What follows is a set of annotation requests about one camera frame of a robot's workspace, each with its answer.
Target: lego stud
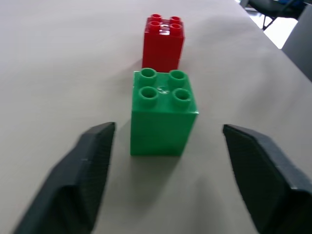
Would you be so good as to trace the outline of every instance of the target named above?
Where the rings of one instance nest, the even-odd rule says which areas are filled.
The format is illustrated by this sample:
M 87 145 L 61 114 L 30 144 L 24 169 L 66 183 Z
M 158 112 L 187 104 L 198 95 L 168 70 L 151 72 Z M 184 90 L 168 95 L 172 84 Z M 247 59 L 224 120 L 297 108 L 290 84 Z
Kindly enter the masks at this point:
M 180 108 L 187 108 L 191 103 L 191 94 L 186 89 L 175 89 L 172 92 L 173 104 Z
M 140 103 L 146 107 L 152 107 L 157 103 L 158 99 L 158 92 L 157 89 L 146 86 L 143 88 L 140 88 L 138 91 L 139 93 L 139 99 Z
M 159 15 L 159 14 L 152 14 L 151 15 L 151 21 L 161 22 L 161 15 Z
M 171 88 L 181 88 L 186 81 L 186 74 L 180 70 L 171 70 L 169 72 L 168 84 Z
M 179 36 L 181 34 L 182 27 L 180 24 L 172 23 L 170 24 L 170 35 Z
M 157 21 L 151 21 L 148 25 L 150 33 L 158 33 L 160 30 L 160 23 Z
M 152 68 L 143 68 L 140 72 L 139 84 L 141 86 L 152 86 L 156 81 L 157 72 Z
M 170 20 L 169 20 L 169 23 L 170 23 L 170 24 L 172 24 L 172 23 L 180 24 L 180 22 L 181 22 L 180 17 L 178 17 L 178 16 L 172 16 L 172 17 L 170 17 Z

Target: red lego brick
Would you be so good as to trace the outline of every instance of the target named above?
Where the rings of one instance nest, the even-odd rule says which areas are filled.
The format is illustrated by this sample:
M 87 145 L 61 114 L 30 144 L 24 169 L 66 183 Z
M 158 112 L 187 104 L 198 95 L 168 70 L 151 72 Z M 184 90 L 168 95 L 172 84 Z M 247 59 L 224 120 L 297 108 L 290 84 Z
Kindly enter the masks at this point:
M 179 17 L 162 19 L 158 14 L 151 15 L 145 26 L 142 68 L 158 72 L 178 69 L 183 42 L 184 28 Z

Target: chair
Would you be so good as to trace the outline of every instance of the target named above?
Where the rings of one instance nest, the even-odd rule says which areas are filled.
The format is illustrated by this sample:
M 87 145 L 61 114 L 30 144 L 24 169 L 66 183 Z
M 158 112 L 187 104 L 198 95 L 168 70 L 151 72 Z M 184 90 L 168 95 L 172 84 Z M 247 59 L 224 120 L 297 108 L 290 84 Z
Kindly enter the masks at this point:
M 291 0 L 287 4 L 281 4 L 274 0 L 249 0 L 248 4 L 259 13 L 264 15 L 263 31 L 266 30 L 278 17 L 298 19 L 304 10 L 304 6 L 293 6 L 297 0 Z M 269 17 L 272 21 L 265 26 L 265 19 Z

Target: lego brick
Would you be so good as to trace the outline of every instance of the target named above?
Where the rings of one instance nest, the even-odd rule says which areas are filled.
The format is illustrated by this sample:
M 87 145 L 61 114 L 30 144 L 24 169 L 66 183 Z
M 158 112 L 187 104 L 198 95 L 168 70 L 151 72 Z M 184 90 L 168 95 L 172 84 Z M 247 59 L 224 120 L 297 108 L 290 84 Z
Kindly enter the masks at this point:
M 158 72 L 177 69 L 183 42 L 184 26 L 179 17 L 162 19 L 158 14 L 151 15 L 145 26 L 142 67 Z
M 266 135 L 224 125 L 239 191 L 259 233 L 312 233 L 312 185 Z
M 198 115 L 188 76 L 179 70 L 134 72 L 131 155 L 180 156 Z
M 85 132 L 52 169 L 14 234 L 90 234 L 109 169 L 115 123 Z

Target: toy block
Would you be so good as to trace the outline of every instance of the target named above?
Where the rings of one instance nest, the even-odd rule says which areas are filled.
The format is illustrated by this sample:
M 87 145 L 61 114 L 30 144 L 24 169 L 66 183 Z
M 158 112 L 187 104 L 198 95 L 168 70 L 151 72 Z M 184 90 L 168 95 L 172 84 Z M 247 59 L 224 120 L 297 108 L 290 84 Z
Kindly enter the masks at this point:
M 131 155 L 180 156 L 198 110 L 188 76 L 180 70 L 134 72 Z
M 144 32 L 142 68 L 169 72 L 178 68 L 184 42 L 183 22 L 177 16 L 147 18 Z

